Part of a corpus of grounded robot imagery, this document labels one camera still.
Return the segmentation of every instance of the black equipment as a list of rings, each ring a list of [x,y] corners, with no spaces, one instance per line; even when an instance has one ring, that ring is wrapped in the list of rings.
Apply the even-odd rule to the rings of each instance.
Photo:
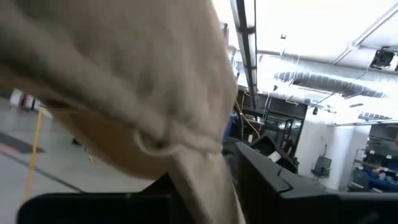
[[[264,156],[270,156],[273,152],[277,152],[280,155],[280,159],[276,161],[276,164],[296,174],[298,171],[298,162],[293,161],[289,155],[284,152],[272,139],[266,135],[261,136],[250,144],[253,149],[260,149],[260,153]]]
[[[315,107],[312,111],[312,115],[317,115],[318,114],[318,108]]]
[[[369,176],[359,169],[354,169],[351,174],[351,182],[348,185],[349,192],[370,192],[369,190]]]
[[[331,165],[331,159],[325,156],[320,156],[317,159],[315,168],[311,170],[311,173],[318,178],[329,177],[330,165]]]
[[[396,194],[328,192],[242,142],[224,145],[247,223],[397,223]],[[136,194],[47,194],[18,213],[26,223],[194,223],[165,174]]]
[[[382,68],[389,68],[395,53],[388,51],[387,49],[388,47],[383,47],[382,49],[376,51],[369,67],[376,68],[378,70],[381,70]]]

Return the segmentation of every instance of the yellow cable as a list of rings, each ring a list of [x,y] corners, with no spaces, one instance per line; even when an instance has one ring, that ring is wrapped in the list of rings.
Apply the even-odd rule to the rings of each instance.
[[[92,157],[91,155],[88,155],[88,160],[89,160],[92,164],[94,164],[94,159],[93,159],[93,157]]]
[[[243,114],[238,101],[235,99],[235,103],[236,106],[238,107],[239,112],[241,113],[242,117],[244,118],[244,120],[248,123],[248,125],[256,132],[257,134],[257,138],[260,138],[260,133],[253,127],[253,125],[250,123],[250,121],[245,117],[245,115]]]
[[[29,170],[28,170],[26,184],[25,184],[25,201],[29,199],[29,195],[30,195],[30,184],[32,182],[33,171],[34,171],[34,167],[35,167],[35,163],[36,163],[36,153],[37,153],[37,145],[39,143],[39,133],[40,133],[40,125],[42,122],[42,115],[43,115],[43,111],[42,111],[42,109],[39,109],[39,113],[37,115],[35,139],[34,139],[33,148],[32,148],[32,157],[30,158]]]

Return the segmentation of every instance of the yellow pole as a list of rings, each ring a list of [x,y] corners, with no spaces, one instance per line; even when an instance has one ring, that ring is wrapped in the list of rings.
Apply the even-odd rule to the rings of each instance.
[[[34,139],[33,148],[32,148],[32,157],[30,158],[29,170],[27,173],[26,184],[25,184],[25,200],[24,201],[28,200],[29,195],[30,195],[30,183],[32,182],[33,171],[34,171],[34,167],[35,167],[35,163],[36,163],[36,153],[37,153],[37,145],[39,143],[39,133],[40,133],[40,125],[42,123],[42,115],[43,115],[43,111],[42,111],[42,109],[39,109],[39,113],[37,115],[35,139]]]

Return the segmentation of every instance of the ceiling beam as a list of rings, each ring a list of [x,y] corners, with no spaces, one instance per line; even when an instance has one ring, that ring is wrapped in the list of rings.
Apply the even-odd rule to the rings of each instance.
[[[252,107],[257,107],[257,38],[256,38],[256,23],[249,27],[248,19],[245,10],[245,0],[231,0],[231,9],[234,17],[234,23],[238,34],[238,42],[241,49],[242,61],[245,69],[246,79],[248,81],[249,92],[252,100]],[[255,36],[255,43],[250,44],[253,39],[250,36]]]
[[[398,12],[398,2],[395,3],[386,13],[384,13],[380,18],[378,18],[370,27],[368,27],[353,43],[336,58],[333,65],[336,65],[341,60],[343,60],[351,51],[356,50],[360,45],[368,38],[374,31],[376,31],[380,26],[386,23],[393,15]]]
[[[353,123],[343,123],[343,124],[328,124],[328,127],[338,127],[338,126],[365,126],[374,124],[398,124],[398,120],[374,120],[374,121],[363,121],[363,122],[353,122]]]

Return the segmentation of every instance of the silver duct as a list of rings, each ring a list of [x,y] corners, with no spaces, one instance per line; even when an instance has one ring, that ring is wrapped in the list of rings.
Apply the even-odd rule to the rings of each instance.
[[[240,90],[248,92],[249,89],[246,86],[239,86]],[[309,98],[303,98],[300,96],[292,95],[291,93],[284,93],[280,91],[259,91],[259,95],[269,95],[274,98],[278,98],[281,100],[285,100],[287,103],[291,104],[297,104],[297,103],[302,103],[305,105],[312,105],[311,100]]]
[[[398,75],[346,68],[325,63],[295,60],[274,55],[261,55],[258,65],[258,86],[273,75],[276,80],[294,85],[342,93],[345,96],[363,95],[388,97],[398,87]],[[234,63],[243,71],[241,63]]]

